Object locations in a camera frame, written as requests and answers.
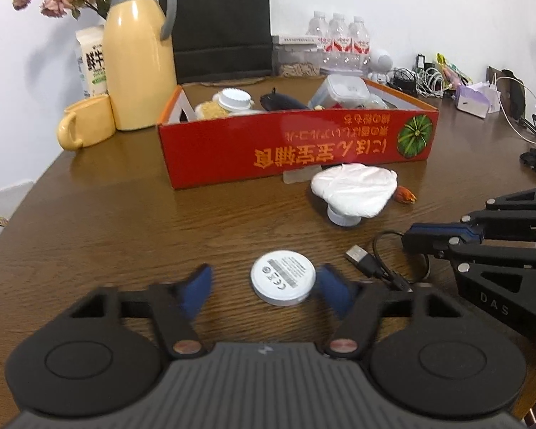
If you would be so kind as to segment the white round puck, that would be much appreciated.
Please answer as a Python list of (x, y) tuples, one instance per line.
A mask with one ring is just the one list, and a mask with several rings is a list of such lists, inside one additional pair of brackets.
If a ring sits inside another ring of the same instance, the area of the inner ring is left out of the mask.
[(317, 273), (304, 255), (277, 250), (258, 258), (249, 273), (256, 295), (268, 304), (288, 307), (306, 300), (316, 283)]

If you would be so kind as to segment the clear plastic bead box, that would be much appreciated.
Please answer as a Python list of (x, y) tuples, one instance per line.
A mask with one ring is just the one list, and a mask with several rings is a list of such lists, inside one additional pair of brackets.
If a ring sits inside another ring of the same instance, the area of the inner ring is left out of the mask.
[(356, 75), (332, 74), (320, 84), (308, 107), (356, 109), (369, 97), (370, 91), (363, 79)]

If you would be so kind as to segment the plush toy yellow white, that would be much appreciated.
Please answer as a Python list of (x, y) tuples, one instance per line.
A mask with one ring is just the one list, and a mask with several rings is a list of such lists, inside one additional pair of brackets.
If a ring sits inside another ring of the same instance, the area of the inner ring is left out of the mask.
[(226, 118), (229, 111), (221, 107), (216, 101), (207, 101), (197, 105), (194, 109), (198, 120), (212, 120)]

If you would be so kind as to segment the navy blue pouch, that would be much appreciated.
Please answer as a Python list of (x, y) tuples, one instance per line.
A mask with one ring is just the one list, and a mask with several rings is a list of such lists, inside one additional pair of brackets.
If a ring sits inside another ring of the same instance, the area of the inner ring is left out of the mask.
[(270, 93), (260, 97), (260, 105), (267, 112), (282, 112), (283, 110), (306, 110), (309, 107), (290, 95), (279, 93), (275, 88)]

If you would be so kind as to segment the white bottle cap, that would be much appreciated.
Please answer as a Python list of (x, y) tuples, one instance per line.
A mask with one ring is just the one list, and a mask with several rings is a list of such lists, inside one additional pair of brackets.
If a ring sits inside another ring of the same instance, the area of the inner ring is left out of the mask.
[(213, 100), (228, 112), (243, 112), (253, 107), (252, 96), (245, 90), (233, 87), (219, 90)]

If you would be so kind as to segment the small orange object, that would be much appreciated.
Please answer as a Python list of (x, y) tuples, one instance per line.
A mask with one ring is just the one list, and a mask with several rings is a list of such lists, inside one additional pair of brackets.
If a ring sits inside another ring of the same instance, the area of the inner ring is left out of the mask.
[(402, 204), (415, 204), (416, 195), (410, 189), (398, 186), (393, 194), (393, 199)]

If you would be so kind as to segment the purple tissue pack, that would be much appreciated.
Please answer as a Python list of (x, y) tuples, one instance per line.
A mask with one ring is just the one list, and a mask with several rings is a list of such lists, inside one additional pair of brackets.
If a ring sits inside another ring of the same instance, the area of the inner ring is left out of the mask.
[(500, 111), (500, 92), (490, 82), (461, 85), (455, 91), (454, 105), (459, 112), (485, 119)]

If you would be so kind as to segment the red orange cardboard box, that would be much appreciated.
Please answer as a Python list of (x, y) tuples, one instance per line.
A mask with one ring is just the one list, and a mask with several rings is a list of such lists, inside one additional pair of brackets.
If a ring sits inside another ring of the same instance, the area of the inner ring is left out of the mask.
[(173, 188), (277, 175), (308, 166), (421, 161), (429, 157), (438, 110), (376, 82), (388, 109), (297, 109), (199, 119), (193, 104), (213, 86), (176, 88), (158, 131)]

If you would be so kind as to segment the phone stand holder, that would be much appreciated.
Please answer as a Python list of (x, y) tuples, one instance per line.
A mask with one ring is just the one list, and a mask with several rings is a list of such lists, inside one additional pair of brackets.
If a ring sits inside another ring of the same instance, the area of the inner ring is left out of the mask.
[(536, 94), (514, 72), (488, 67), (486, 79), (498, 91), (498, 112), (524, 142), (536, 146)]

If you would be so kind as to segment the white robot figurine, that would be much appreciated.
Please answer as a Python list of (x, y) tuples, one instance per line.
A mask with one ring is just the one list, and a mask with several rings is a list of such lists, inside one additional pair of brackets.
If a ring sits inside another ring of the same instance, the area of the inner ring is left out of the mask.
[(393, 69), (393, 59), (386, 49), (371, 49), (369, 57), (368, 79), (386, 84)]

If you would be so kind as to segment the water bottle right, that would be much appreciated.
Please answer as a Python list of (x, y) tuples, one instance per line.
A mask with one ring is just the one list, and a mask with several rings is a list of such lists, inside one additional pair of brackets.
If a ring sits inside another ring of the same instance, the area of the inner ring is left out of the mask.
[(368, 59), (371, 49), (370, 34), (362, 16), (355, 16), (348, 26), (351, 36), (351, 57), (355, 68), (362, 70)]

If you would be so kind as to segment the water bottle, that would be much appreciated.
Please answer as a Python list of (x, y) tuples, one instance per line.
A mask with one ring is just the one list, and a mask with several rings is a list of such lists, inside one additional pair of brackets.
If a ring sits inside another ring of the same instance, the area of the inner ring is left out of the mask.
[(351, 57), (355, 68), (362, 70), (368, 59), (371, 49), (370, 34), (362, 16), (355, 16), (348, 26), (351, 36)]
[(313, 17), (308, 23), (307, 35), (325, 39), (328, 35), (329, 28), (325, 12), (314, 11)]
[(342, 68), (347, 61), (351, 37), (349, 36), (346, 17), (344, 14), (334, 13), (328, 25), (329, 66)]

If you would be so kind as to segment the yellow mug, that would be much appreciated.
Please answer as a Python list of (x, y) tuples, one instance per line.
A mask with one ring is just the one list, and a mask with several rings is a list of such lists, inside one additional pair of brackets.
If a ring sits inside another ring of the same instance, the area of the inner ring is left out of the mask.
[(116, 132), (107, 94), (83, 99), (65, 108), (57, 129), (59, 145), (67, 151), (96, 145)]

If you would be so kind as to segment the water bottle middle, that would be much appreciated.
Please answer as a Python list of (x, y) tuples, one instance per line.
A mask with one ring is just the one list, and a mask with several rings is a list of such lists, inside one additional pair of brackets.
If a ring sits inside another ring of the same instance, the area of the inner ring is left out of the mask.
[(329, 66), (342, 68), (347, 61), (351, 37), (349, 36), (346, 17), (344, 14), (334, 13), (328, 25)]

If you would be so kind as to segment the clear seed container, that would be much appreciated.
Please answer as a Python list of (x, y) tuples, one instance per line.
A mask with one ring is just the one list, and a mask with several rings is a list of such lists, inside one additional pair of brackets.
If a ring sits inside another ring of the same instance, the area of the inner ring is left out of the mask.
[(322, 55), (303, 45), (276, 45), (273, 49), (273, 71), (278, 77), (306, 78), (320, 75)]

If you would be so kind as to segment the yellow thermos jug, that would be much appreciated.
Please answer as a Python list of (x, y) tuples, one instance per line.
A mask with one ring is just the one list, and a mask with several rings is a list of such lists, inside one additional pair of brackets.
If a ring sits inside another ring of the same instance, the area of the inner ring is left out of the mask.
[(177, 86), (172, 31), (177, 0), (111, 0), (102, 50), (116, 128), (158, 124)]

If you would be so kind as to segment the water bottle left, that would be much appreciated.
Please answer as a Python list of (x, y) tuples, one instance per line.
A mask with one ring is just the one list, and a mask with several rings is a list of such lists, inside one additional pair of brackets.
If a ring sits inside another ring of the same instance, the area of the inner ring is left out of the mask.
[(329, 28), (325, 12), (314, 11), (313, 17), (308, 23), (307, 35), (325, 39), (328, 35)]

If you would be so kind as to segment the flat white red box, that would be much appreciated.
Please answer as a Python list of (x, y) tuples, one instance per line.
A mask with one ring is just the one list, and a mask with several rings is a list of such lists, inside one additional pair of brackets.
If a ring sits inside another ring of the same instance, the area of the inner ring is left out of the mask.
[(274, 45), (318, 46), (319, 38), (312, 35), (273, 35)]

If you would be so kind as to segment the milk carton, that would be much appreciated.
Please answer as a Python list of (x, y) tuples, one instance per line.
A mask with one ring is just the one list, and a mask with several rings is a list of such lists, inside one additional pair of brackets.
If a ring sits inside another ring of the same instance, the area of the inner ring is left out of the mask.
[(76, 32), (76, 61), (85, 98), (107, 92), (102, 50), (104, 26), (98, 25)]

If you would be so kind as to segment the black paper bag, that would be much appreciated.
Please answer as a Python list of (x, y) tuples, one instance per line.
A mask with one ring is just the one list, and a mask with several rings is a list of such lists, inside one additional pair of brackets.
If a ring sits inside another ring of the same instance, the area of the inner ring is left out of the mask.
[(172, 42), (181, 84), (271, 75), (270, 0), (177, 0)]

